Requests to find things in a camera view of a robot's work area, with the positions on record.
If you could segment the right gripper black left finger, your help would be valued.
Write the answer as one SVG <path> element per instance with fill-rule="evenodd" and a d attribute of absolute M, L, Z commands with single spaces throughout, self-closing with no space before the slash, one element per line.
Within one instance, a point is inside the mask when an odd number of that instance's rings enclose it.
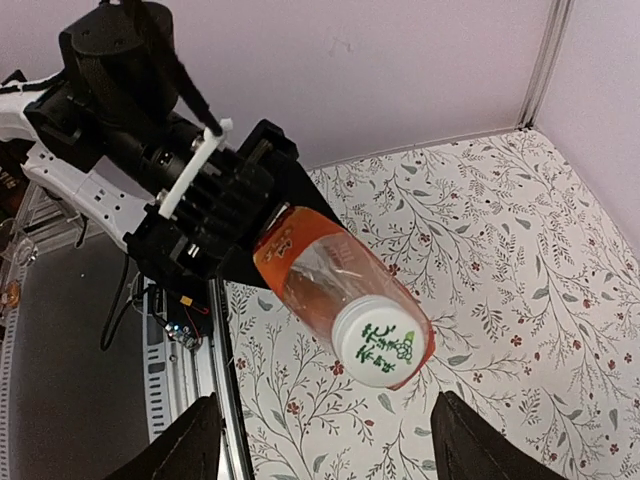
<path fill-rule="evenodd" d="M 217 396 L 197 399 L 134 459 L 105 480 L 216 480 L 222 418 Z"/>

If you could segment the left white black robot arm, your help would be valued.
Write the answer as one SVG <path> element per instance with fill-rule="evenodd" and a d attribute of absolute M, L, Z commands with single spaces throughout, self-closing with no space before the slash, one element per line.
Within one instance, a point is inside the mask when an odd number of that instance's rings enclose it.
<path fill-rule="evenodd" d="M 171 10 L 103 1 L 58 37 L 60 72 L 1 87 L 1 151 L 95 222 L 158 286 L 263 287 L 253 251 L 280 209 L 334 211 L 268 120 L 239 148 L 179 60 Z"/>

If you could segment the white cap green characters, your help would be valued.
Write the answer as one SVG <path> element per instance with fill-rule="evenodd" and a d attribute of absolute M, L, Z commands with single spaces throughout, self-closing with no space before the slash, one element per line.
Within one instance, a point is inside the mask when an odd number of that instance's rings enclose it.
<path fill-rule="evenodd" d="M 434 352 L 429 321 L 380 295 L 346 305 L 333 323 L 331 343 L 356 381 L 390 390 L 406 384 Z"/>

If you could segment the slim red-label tea bottle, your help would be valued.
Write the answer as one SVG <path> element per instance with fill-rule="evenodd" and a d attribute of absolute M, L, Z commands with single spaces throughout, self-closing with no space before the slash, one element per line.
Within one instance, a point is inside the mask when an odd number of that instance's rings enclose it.
<path fill-rule="evenodd" d="M 366 295 L 388 297 L 428 320 L 435 351 L 434 331 L 419 302 L 368 247 L 322 214 L 287 208 L 260 239 L 253 260 L 272 292 L 335 356 L 336 316 Z"/>

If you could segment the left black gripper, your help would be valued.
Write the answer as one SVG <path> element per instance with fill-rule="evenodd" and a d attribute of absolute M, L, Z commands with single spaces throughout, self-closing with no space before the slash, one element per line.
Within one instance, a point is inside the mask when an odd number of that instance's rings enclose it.
<path fill-rule="evenodd" d="M 345 228 L 284 131 L 263 119 L 241 147 L 215 151 L 172 217 L 145 209 L 138 228 L 124 236 L 140 271 L 181 295 L 203 295 L 222 279 L 269 290 L 254 264 L 254 249 L 285 205 L 310 208 Z"/>

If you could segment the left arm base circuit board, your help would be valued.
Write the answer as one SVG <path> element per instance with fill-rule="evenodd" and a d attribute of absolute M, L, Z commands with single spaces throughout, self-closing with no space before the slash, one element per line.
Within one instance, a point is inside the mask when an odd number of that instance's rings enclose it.
<path fill-rule="evenodd" d="M 105 352 L 111 347 L 126 313 L 132 308 L 142 308 L 144 304 L 147 310 L 142 312 L 142 316 L 150 316 L 170 340 L 189 350 L 196 349 L 205 337 L 213 334 L 209 307 L 191 297 L 162 288 L 154 282 L 143 285 L 140 281 L 134 280 L 133 286 L 137 287 L 137 290 L 131 291 L 127 299 L 122 301 L 121 297 L 129 278 L 129 267 L 130 258 L 125 255 L 114 299 L 101 331 L 101 351 Z"/>

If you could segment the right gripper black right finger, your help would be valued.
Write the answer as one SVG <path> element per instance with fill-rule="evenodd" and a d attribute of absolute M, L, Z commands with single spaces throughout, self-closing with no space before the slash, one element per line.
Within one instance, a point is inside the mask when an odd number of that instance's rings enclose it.
<path fill-rule="evenodd" d="M 563 479 L 516 448 L 452 391 L 438 394 L 430 421 L 440 479 Z"/>

